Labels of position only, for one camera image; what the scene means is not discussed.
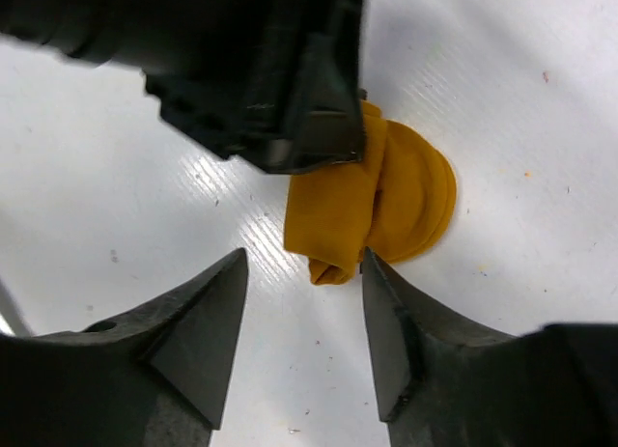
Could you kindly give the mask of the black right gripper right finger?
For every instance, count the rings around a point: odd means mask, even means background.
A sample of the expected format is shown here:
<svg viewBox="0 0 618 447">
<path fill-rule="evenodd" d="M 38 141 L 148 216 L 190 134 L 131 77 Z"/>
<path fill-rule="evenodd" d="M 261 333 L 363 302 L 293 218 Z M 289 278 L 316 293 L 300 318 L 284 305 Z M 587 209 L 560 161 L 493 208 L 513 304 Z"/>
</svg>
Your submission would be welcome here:
<svg viewBox="0 0 618 447">
<path fill-rule="evenodd" d="M 613 446 L 617 328 L 553 323 L 512 336 L 361 264 L 379 419 L 394 446 Z"/>
</svg>

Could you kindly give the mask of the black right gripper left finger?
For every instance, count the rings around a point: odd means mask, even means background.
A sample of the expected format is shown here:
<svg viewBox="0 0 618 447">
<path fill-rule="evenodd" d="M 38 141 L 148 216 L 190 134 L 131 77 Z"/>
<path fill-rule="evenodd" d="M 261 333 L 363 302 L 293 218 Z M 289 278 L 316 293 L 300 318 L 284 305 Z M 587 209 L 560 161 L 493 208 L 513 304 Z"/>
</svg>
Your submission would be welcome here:
<svg viewBox="0 0 618 447">
<path fill-rule="evenodd" d="M 236 249 L 79 331 L 1 339 L 5 446 L 206 446 L 221 427 L 247 293 Z"/>
</svg>

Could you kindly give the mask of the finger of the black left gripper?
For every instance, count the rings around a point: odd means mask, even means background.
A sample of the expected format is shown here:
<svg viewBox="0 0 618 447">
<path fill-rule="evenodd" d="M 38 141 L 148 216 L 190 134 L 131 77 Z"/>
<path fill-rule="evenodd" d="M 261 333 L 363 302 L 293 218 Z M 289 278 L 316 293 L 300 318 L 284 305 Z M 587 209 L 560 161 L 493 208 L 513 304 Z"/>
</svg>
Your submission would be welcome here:
<svg viewBox="0 0 618 447">
<path fill-rule="evenodd" d="M 297 175 L 359 161 L 364 0 L 239 0 L 192 73 L 150 74 L 159 115 L 222 159 Z"/>
</svg>

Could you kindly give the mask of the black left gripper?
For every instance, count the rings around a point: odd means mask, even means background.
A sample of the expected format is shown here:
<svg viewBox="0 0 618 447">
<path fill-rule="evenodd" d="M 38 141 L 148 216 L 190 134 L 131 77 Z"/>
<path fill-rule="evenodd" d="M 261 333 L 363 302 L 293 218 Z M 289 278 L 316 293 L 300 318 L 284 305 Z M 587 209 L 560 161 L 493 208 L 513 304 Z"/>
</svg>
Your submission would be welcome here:
<svg viewBox="0 0 618 447">
<path fill-rule="evenodd" d="M 276 0 L 1 0 L 1 33 L 101 65 L 154 75 L 243 75 L 287 60 Z"/>
</svg>

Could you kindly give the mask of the mustard yellow striped-cuff sock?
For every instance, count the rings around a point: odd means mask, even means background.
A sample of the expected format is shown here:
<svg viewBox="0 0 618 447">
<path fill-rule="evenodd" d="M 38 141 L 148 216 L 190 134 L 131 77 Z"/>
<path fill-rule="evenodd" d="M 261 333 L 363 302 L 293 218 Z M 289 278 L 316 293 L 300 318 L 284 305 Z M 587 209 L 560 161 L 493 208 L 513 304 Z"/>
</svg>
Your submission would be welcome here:
<svg viewBox="0 0 618 447">
<path fill-rule="evenodd" d="M 448 159 L 371 102 L 361 105 L 363 161 L 290 179 L 283 247 L 307 258 L 316 286 L 350 281 L 367 248 L 390 264 L 427 252 L 455 211 L 457 183 Z"/>
</svg>

